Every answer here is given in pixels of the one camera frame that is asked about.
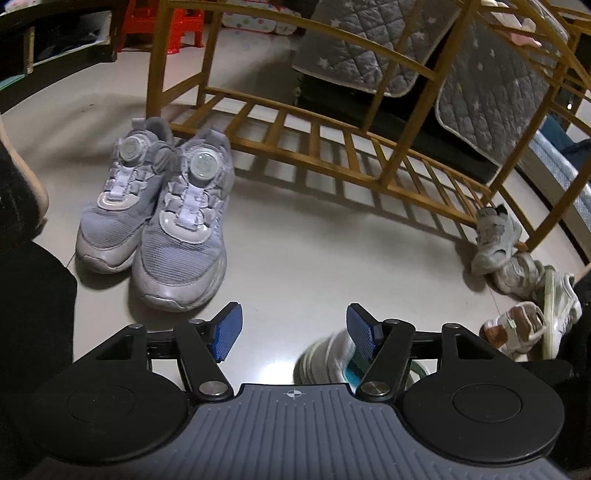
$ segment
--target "blue mattress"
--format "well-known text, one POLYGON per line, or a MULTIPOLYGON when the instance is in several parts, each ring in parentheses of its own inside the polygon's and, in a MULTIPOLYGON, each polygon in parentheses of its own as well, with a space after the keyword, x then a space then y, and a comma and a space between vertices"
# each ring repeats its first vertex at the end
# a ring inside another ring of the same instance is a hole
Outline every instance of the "blue mattress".
MULTIPOLYGON (((530 149, 548 168, 560 186, 564 190, 568 189, 579 172, 539 130, 530 142, 530 149)), ((589 187, 589 184, 585 185, 585 188, 574 201, 574 208, 591 231, 591 187, 589 187)))

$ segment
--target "gray blanket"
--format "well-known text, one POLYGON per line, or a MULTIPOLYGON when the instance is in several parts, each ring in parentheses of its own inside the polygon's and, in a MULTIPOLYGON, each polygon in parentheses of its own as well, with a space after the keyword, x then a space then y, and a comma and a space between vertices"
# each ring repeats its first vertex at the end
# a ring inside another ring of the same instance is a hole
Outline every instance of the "gray blanket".
MULTIPOLYGON (((312 19, 393 48, 413 5, 414 0, 321 0, 312 19)), ((537 3, 532 5, 563 38, 568 38, 549 12, 537 3)), ((403 53, 424 64, 458 12, 453 0, 425 2, 403 53)), ((376 91, 387 65, 387 59, 371 51, 314 31, 305 33, 293 61, 299 72, 371 93, 376 91)), ((386 95, 406 94, 417 78, 416 72, 398 66, 386 95)), ((514 48, 475 21, 441 87, 435 112, 443 128, 502 164, 547 89, 546 81, 514 48)))

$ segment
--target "children's shoe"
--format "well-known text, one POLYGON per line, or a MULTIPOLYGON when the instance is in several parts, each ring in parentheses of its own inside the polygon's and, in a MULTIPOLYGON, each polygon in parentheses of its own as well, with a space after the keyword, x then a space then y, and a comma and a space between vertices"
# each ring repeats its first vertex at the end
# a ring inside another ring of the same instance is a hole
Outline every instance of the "children's shoe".
POLYGON ((132 279, 146 304, 184 312, 215 295, 226 273, 222 219, 233 183, 221 131, 203 128, 180 147, 134 259, 132 279))
MULTIPOLYGON (((308 347, 300 358, 297 369, 299 378, 295 379, 296 383, 346 383, 354 392, 369 369, 369 363, 356 352, 349 332, 341 330, 308 347)), ((428 374, 419 362, 413 360, 406 388, 428 374)))
POLYGON ((483 329, 488 342, 513 360, 528 353, 547 331, 542 311, 531 301, 518 303, 488 320, 483 329))
POLYGON ((175 157, 166 120, 133 120, 133 130, 115 144, 102 193, 82 212, 76 256, 88 269, 117 273, 131 266, 175 157))
POLYGON ((487 275, 509 262, 522 232, 503 205, 486 207, 476 214, 478 253, 472 260, 474 275, 487 275))
POLYGON ((562 337, 570 332, 583 314, 573 287, 573 274, 561 275, 554 267, 548 266, 535 291, 535 299, 543 307, 547 325, 542 342, 544 360, 556 358, 562 337))
POLYGON ((511 257, 499 270, 492 273, 493 281, 501 293, 517 295, 529 300, 544 275, 544 266, 531 258, 528 252, 511 257))

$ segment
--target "tile floor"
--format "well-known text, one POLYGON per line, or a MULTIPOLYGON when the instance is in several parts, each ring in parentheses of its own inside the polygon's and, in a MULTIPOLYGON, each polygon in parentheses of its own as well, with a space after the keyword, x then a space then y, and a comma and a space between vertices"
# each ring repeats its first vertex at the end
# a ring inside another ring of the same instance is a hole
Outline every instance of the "tile floor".
MULTIPOLYGON (((212 84, 290 103, 297 85, 290 69, 294 48, 287 37, 223 30, 212 84)), ((193 47, 170 56, 165 87, 197 72, 202 57, 203 49, 193 47)), ((123 52, 117 62, 74 74, 3 116, 14 145, 50 195, 48 221, 37 241, 79 281, 76 358, 128 323, 169 329, 195 315, 150 310, 130 290, 128 273, 100 276, 73 260, 79 215, 100 192, 111 145, 129 130, 131 117, 144 113, 148 61, 148 53, 123 52)), ((194 96, 188 92, 178 102, 194 102, 194 96)), ((231 112, 236 105, 226 102, 220 108, 231 112)), ((184 110, 172 106, 165 116, 184 110)), ((273 115, 267 110, 251 116, 273 115)), ((221 113, 217 121, 229 117, 221 113)), ((253 138, 264 134, 256 122, 248 128, 253 138)), ((333 134, 323 129, 324 137, 333 134)), ((291 134, 282 142, 297 146, 299 140, 291 134)), ((322 148, 333 158, 342 150, 328 142, 322 148)), ((362 160, 367 168, 375 161, 362 160)), ((312 341, 345 326, 351 302, 379 319, 398 317, 420 330, 454 321, 476 331, 515 301, 469 273, 475 236, 469 229, 274 161, 235 153, 235 163, 238 179, 224 222, 228 273, 198 314, 209 319, 229 301, 242 304, 244 329, 221 365, 235 388, 245 382, 290 383, 298 356, 312 341)), ((542 218, 543 204, 519 175, 510 178, 508 189, 527 214, 542 218)), ((560 229, 535 256, 563 271, 583 266, 560 229)), ((163 361, 155 368, 178 381, 174 364, 163 361)))

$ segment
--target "ribbed gray surface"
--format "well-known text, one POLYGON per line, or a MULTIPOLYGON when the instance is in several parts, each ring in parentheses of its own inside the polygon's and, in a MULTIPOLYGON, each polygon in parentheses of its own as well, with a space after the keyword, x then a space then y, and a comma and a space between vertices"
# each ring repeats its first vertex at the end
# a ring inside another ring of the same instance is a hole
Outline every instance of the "ribbed gray surface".
POLYGON ((226 403, 200 408, 175 441, 109 467, 45 460, 29 480, 559 480, 540 459, 491 469, 430 452, 393 409, 361 402, 345 385, 246 385, 226 403), (294 389, 301 393, 293 398, 294 389))

